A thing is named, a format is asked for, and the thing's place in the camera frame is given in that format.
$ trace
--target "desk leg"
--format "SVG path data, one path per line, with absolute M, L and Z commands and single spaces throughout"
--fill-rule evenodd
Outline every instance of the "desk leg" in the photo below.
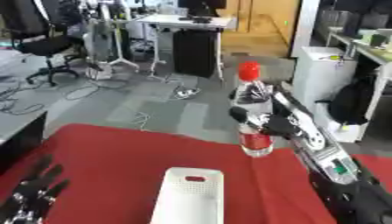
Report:
M 157 77 L 156 74 L 156 67 L 157 63 L 159 64 L 166 64 L 166 61 L 161 60 L 159 58 L 159 27 L 156 27 L 155 29 L 155 38 L 154 38 L 154 60 L 152 61 L 151 67 L 150 67 L 150 75 L 149 78 L 154 78 L 154 79 L 159 79 L 159 80 L 164 80 L 162 78 Z
M 120 37 L 120 29 L 115 29 L 115 47 L 117 48 L 117 54 L 118 54 L 118 59 L 115 59 L 113 61 L 110 61 L 110 65 L 113 66 L 115 64 L 123 63 L 127 64 L 131 67 L 134 67 L 136 69 L 136 73 L 139 72 L 139 65 L 125 59 L 123 57 L 123 49 L 121 47 L 121 37 Z
M 375 113 L 375 110 L 377 108 L 380 99 L 382 98 L 382 92 L 384 91 L 384 88 L 387 86 L 390 75 L 392 75 L 392 63 L 388 63 L 386 66 L 383 66 L 381 68 L 380 73 L 377 75 L 377 79 L 374 85 L 373 98 L 369 104 L 366 113 L 366 118 L 369 120 L 369 122 L 360 126 L 360 134 L 357 137 L 357 141 L 361 141 L 362 138 L 365 136 L 368 125 L 371 122 L 371 119 L 373 118 L 373 115 Z
M 333 35 L 331 33 L 328 34 L 328 39 L 326 40 L 325 46 L 330 46 L 332 41 Z
M 222 30 L 219 30 L 216 35 L 216 66 L 219 78 L 223 82 Z

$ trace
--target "black backpack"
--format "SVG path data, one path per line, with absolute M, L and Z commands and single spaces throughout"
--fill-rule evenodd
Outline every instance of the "black backpack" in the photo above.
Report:
M 367 75 L 354 79 L 343 87 L 328 104 L 330 116 L 345 125 L 362 125 L 368 122 L 365 117 L 375 91 L 375 76 Z

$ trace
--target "bottle label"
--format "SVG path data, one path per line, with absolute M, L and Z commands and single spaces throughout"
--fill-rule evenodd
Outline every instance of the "bottle label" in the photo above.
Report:
M 262 150 L 271 146 L 270 136 L 263 134 L 240 134 L 241 144 L 249 150 Z

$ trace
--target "basket handle hole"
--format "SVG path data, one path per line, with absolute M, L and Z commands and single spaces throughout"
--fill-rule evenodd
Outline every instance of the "basket handle hole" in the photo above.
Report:
M 203 177 L 194 177 L 194 176 L 187 176 L 185 177 L 186 181 L 194 181 L 194 182 L 205 182 L 206 179 Z

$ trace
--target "red bottle cap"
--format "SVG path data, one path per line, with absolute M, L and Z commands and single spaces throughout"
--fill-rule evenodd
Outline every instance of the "red bottle cap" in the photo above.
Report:
M 255 81 L 260 76 L 260 64 L 248 61 L 240 64 L 240 79 L 242 81 Z

